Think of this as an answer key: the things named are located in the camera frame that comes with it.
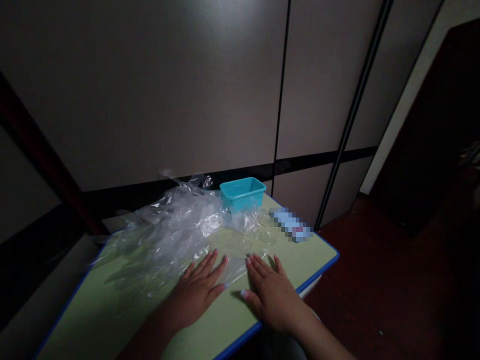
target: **plastic bag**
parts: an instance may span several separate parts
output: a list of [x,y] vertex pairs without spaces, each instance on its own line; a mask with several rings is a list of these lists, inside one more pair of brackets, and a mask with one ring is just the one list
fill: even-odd
[[[268,250],[264,249],[258,253],[258,256],[260,256],[262,259],[264,259],[267,255],[269,254]],[[223,271],[223,273],[220,275],[220,277],[217,280],[217,284],[231,284],[234,281],[238,280],[241,278],[243,275],[247,273],[247,264],[246,264],[246,258],[238,258],[238,257],[231,257],[228,260],[228,264]]]
[[150,205],[123,213],[126,228],[110,236],[108,251],[91,264],[97,268],[117,258],[127,260],[105,282],[132,298],[151,298],[162,286],[178,281],[192,260],[214,248],[213,235],[222,227],[234,231],[217,240],[226,241],[235,255],[222,274],[223,282],[232,283],[246,273],[245,256],[253,239],[266,244],[275,241],[267,229],[267,212],[254,206],[230,214],[220,192],[209,190],[211,177],[196,174],[188,182],[169,177],[178,186]]

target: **dark wooden door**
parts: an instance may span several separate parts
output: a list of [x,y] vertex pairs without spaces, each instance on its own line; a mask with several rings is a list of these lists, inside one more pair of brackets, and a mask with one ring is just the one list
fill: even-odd
[[480,140],[480,20],[452,28],[371,191],[411,235],[429,222]]

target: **blue desk trim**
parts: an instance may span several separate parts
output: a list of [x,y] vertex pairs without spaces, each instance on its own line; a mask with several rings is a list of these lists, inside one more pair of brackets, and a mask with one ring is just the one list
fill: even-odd
[[[95,257],[95,260],[93,260],[94,262],[96,262],[98,260],[98,258],[100,257],[100,255],[102,254],[102,251],[105,249],[105,246],[102,247],[100,249],[100,251],[98,252],[97,256]],[[68,299],[68,301],[66,302],[65,306],[63,307],[63,309],[61,310],[61,313],[60,315],[58,316],[58,318],[55,320],[55,323],[53,324],[53,326],[50,328],[50,330],[48,331],[48,334],[45,336],[45,339],[42,341],[42,343],[40,344],[40,346],[38,347],[35,355],[33,356],[33,359],[37,359],[40,355],[40,353],[42,352],[42,350],[44,349],[45,347],[45,344],[47,343],[47,341],[49,340],[50,336],[52,335],[52,333],[54,332],[55,328],[57,327],[57,325],[59,324],[60,320],[64,317],[64,314],[65,312],[67,311],[67,308],[70,306],[70,303],[72,302],[72,300],[74,299],[75,295],[77,295],[77,292],[79,291],[80,287],[82,286],[82,284],[84,283],[85,279],[87,278],[87,276],[90,274],[90,271],[92,271],[92,269],[88,270],[85,275],[83,275],[82,279],[80,280],[80,282],[78,283],[78,285],[76,286],[75,290],[73,291],[73,294],[70,296],[70,298]]]
[[[282,206],[278,201],[276,201],[273,197],[265,193],[270,199],[272,199],[274,202],[279,204],[282,208]],[[297,289],[296,292],[300,294],[303,290],[305,290],[310,284],[312,284],[315,280],[317,280],[320,275],[322,275],[325,271],[327,271],[333,264],[337,262],[337,260],[340,257],[340,254],[336,248],[334,248],[332,245],[328,243],[328,241],[325,241],[323,237],[318,235],[316,232],[314,234],[322,239],[324,242],[328,244],[333,250],[335,250],[336,255],[334,258],[332,258],[329,262],[327,262],[324,266],[320,268],[316,273],[314,273],[312,276],[310,276],[302,285],[300,285]],[[255,335],[260,329],[262,328],[262,323],[260,321],[256,322],[255,325],[253,325],[251,328],[249,328],[247,331],[243,333],[237,340],[232,342],[225,350],[223,350],[220,354],[218,354],[214,360],[224,360],[227,359],[230,355],[232,355],[235,351],[237,351],[243,344],[247,342],[248,339],[250,339],[253,335]]]
[[[265,193],[270,199],[272,199],[274,202],[276,202],[278,205],[280,205],[282,208],[284,206],[282,206],[278,201],[276,201],[273,197],[271,197],[270,195],[268,195],[267,193]],[[335,250],[336,252],[336,255],[333,259],[331,259],[329,262],[327,262],[324,266],[322,266],[320,268],[320,270],[318,270],[316,273],[314,273],[312,276],[310,276],[302,285],[300,285],[297,289],[296,289],[296,292],[298,294],[300,294],[303,290],[305,290],[310,284],[312,284],[315,280],[317,280],[320,275],[322,275],[325,271],[327,271],[333,264],[335,264],[337,262],[337,260],[339,259],[340,257],[340,254],[338,252],[338,250],[336,248],[334,248],[332,245],[330,245],[328,243],[328,241],[325,241],[325,239],[323,237],[321,237],[320,235],[318,235],[316,232],[314,232],[314,234],[319,237],[320,239],[322,239],[324,242],[326,242],[333,250]],[[99,256],[102,254],[102,250],[100,250],[100,252],[98,253],[98,255],[96,256],[95,260],[97,260],[99,258]],[[47,341],[49,340],[50,336],[52,335],[52,333],[54,332],[55,328],[57,327],[57,325],[59,324],[60,320],[62,319],[62,317],[64,316],[65,314],[65,311],[67,311],[67,308],[70,306],[70,303],[72,302],[73,298],[75,297],[75,295],[77,294],[78,290],[80,289],[80,287],[82,286],[82,284],[84,283],[85,281],[85,278],[88,276],[88,274],[90,273],[90,271],[88,271],[84,276],[83,278],[81,279],[80,283],[77,285],[75,291],[73,292],[72,296],[70,297],[70,299],[68,300],[68,302],[66,303],[66,305],[63,307],[63,310],[61,311],[61,314],[60,316],[58,317],[58,319],[55,321],[55,324],[53,324],[53,326],[51,327],[50,331],[48,332],[47,336],[45,337],[45,339],[43,340],[43,342],[41,343],[41,345],[39,346],[38,350],[36,351],[35,355],[34,355],[34,359],[37,359],[38,356],[40,355],[40,353],[42,352],[43,348],[45,347],[45,344],[47,343]],[[255,335],[260,329],[262,328],[262,323],[260,321],[256,322],[251,328],[249,328],[247,331],[245,331],[237,340],[235,340],[234,342],[232,342],[225,350],[223,350],[220,354],[218,354],[214,360],[224,360],[224,359],[227,359],[230,355],[232,355],[235,351],[237,351],[243,344],[245,344],[247,342],[248,339],[250,339],[253,335]]]

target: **finger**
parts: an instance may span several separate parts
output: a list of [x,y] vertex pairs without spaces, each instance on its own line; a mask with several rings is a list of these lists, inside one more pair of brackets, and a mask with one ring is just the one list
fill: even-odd
[[227,267],[227,264],[229,263],[229,255],[225,255],[223,257],[223,261],[216,267],[215,270],[211,272],[210,275],[208,275],[208,286],[213,286],[217,280],[219,279],[220,275],[224,272],[225,268]]
[[210,256],[210,259],[208,259],[205,266],[200,271],[200,277],[206,278],[210,274],[210,271],[212,271],[212,268],[214,267],[215,261],[217,261],[218,254],[219,254],[219,250],[216,248],[213,251],[213,254]]
[[200,274],[200,272],[202,271],[202,269],[204,268],[205,264],[210,260],[210,257],[212,256],[212,253],[209,252],[204,258],[202,261],[200,261],[200,263],[198,264],[198,266],[196,267],[195,270],[193,270],[193,272],[191,273],[193,276],[195,275],[198,275]]
[[183,276],[181,277],[181,279],[185,280],[186,278],[188,278],[190,276],[190,274],[192,273],[192,270],[194,269],[194,267],[195,267],[195,261],[192,261],[190,263],[190,265],[188,265],[188,267],[186,268],[186,270],[183,273]]
[[218,284],[217,286],[212,287],[205,299],[205,302],[208,304],[208,306],[210,306],[214,300],[218,298],[219,295],[228,287],[228,284]]
[[258,254],[255,254],[253,257],[268,273],[274,272],[274,270],[270,266],[268,266],[267,263]]
[[276,269],[277,269],[278,273],[279,273],[280,275],[285,275],[285,276],[287,276],[287,273],[285,272],[284,267],[283,267],[282,263],[280,262],[279,257],[274,254],[274,255],[273,255],[273,259],[275,260]]
[[250,279],[253,282],[253,285],[255,285],[255,287],[258,289],[260,282],[262,281],[262,276],[260,276],[260,274],[254,268],[254,265],[252,264],[252,260],[250,260],[249,257],[246,258],[246,270],[250,275]]
[[240,291],[241,297],[245,300],[245,302],[250,306],[253,313],[258,317],[261,318],[263,304],[260,301],[259,296],[250,290],[242,290]]
[[260,263],[255,258],[255,256],[251,256],[249,259],[251,261],[252,266],[255,268],[256,272],[260,274],[260,276],[264,278],[269,274],[267,269],[265,269],[262,265],[260,265]]

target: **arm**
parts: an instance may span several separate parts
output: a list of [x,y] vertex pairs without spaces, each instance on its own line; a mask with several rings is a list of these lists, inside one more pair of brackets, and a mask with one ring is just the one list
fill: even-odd
[[192,262],[170,296],[145,321],[118,356],[118,360],[162,357],[173,337],[196,322],[228,284],[214,286],[228,263],[228,256],[211,272],[218,250],[210,252],[194,269]]
[[298,296],[280,259],[277,256],[274,259],[278,272],[258,255],[250,255],[246,260],[258,294],[243,290],[241,296],[257,317],[275,330],[296,338],[310,359],[355,359]]

